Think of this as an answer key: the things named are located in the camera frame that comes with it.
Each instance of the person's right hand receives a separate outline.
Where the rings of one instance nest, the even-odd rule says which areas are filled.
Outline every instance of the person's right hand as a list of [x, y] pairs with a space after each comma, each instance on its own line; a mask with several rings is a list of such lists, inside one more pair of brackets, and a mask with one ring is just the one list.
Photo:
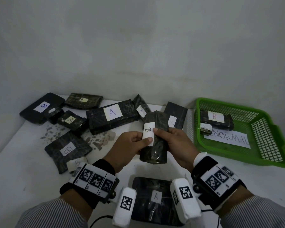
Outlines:
[[178, 164], [189, 170], [193, 170], [195, 157], [200, 153], [192, 141], [183, 130], [169, 127], [168, 132], [154, 128], [155, 135], [166, 140], [169, 145], [169, 151], [178, 162]]

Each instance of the person's left hand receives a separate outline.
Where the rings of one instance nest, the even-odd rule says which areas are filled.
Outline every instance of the person's left hand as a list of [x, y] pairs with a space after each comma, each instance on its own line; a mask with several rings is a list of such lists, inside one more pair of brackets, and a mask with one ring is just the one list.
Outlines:
[[151, 137], [142, 139], [142, 135], [138, 131], [122, 133], [103, 158], [114, 167], [115, 173], [120, 172], [142, 148], [153, 141]]

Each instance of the white table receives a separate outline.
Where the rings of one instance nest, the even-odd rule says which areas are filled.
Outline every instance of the white table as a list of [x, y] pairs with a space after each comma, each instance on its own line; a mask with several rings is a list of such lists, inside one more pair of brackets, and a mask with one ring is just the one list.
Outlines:
[[[102, 106], [118, 101], [103, 100]], [[163, 111], [165, 107], [149, 105], [152, 111]], [[85, 111], [65, 108], [77, 115], [86, 117]], [[184, 131], [192, 137], [192, 111], [188, 111]], [[89, 163], [102, 158], [112, 147], [118, 136], [125, 131], [142, 131], [141, 121], [132, 122], [109, 131], [106, 134], [92, 136], [87, 131], [83, 138], [95, 148], [87, 155]], [[41, 126], [25, 122], [0, 153], [0, 227], [14, 227], [19, 216], [26, 209], [41, 202], [59, 196], [59, 188], [69, 180], [69, 173], [58, 174], [53, 160], [45, 152], [44, 147], [55, 138], [68, 132], [60, 125], [49, 122]], [[285, 168], [274, 166], [261, 167], [243, 162], [212, 155], [214, 159], [237, 173], [249, 190], [256, 195], [269, 198], [285, 207]], [[167, 164], [152, 165], [139, 160], [138, 155], [129, 165], [117, 174], [120, 183], [117, 193], [123, 186], [132, 186], [134, 177], [151, 177], [171, 180], [179, 177], [190, 179], [190, 173], [181, 168], [168, 153]], [[199, 202], [202, 209], [209, 209]], [[93, 211], [89, 224], [102, 215], [113, 215], [115, 203], [99, 203]], [[194, 227], [216, 227], [217, 215], [213, 212], [203, 213], [202, 218], [196, 220]], [[98, 221], [94, 227], [113, 227], [110, 219]], [[155, 224], [131, 221], [130, 227], [159, 227]]]

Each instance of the rectangular black package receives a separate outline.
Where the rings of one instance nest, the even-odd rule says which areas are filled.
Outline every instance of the rectangular black package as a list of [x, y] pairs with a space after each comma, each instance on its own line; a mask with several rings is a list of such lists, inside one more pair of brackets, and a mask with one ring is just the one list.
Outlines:
[[90, 110], [98, 108], [102, 100], [103, 96], [71, 93], [65, 104], [73, 109]]
[[84, 157], [92, 148], [82, 138], [78, 138], [72, 131], [67, 132], [47, 145], [45, 151], [53, 159], [60, 174], [67, 171], [67, 162]]
[[58, 118], [57, 123], [69, 128], [77, 136], [82, 135], [89, 128], [89, 122], [86, 118], [82, 118], [69, 110]]
[[53, 93], [47, 93], [21, 111], [19, 115], [31, 123], [42, 125], [47, 120], [44, 116], [44, 111], [48, 107], [60, 107], [63, 103], [64, 98]]
[[234, 124], [230, 114], [221, 114], [212, 111], [200, 110], [201, 123], [212, 125], [221, 130], [233, 130]]
[[169, 102], [164, 110], [164, 113], [169, 116], [169, 127], [183, 129], [188, 109]]
[[183, 226], [178, 218], [170, 192], [171, 181], [136, 177], [132, 188], [136, 199], [131, 218], [136, 221], [150, 222], [168, 226]]
[[137, 121], [139, 118], [131, 99], [92, 109], [86, 113], [93, 135]]
[[62, 115], [64, 115], [64, 110], [59, 107], [52, 107], [51, 109], [47, 108], [44, 111], [44, 116], [46, 119], [55, 125], [57, 123], [58, 118], [60, 118]]
[[148, 107], [147, 103], [139, 94], [133, 99], [133, 104], [134, 108], [139, 114], [140, 119], [143, 120], [147, 113], [151, 113], [151, 110]]
[[[154, 111], [147, 113], [144, 118], [145, 124], [143, 133], [152, 131], [154, 127], [168, 131], [168, 119], [168, 115], [163, 112]], [[151, 164], [164, 164], [167, 163], [167, 150], [168, 143], [157, 135], [154, 135], [153, 145], [141, 149], [139, 159]]]

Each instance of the green plastic basket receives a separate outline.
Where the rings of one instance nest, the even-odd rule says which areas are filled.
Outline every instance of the green plastic basket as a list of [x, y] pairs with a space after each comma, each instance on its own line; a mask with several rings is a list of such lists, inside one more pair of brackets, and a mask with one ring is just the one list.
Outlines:
[[[230, 114], [234, 131], [247, 134], [251, 149], [229, 145], [204, 138], [200, 134], [200, 110]], [[270, 116], [258, 109], [198, 98], [194, 113], [194, 144], [201, 152], [260, 165], [285, 168], [285, 139], [280, 128], [273, 124]]]

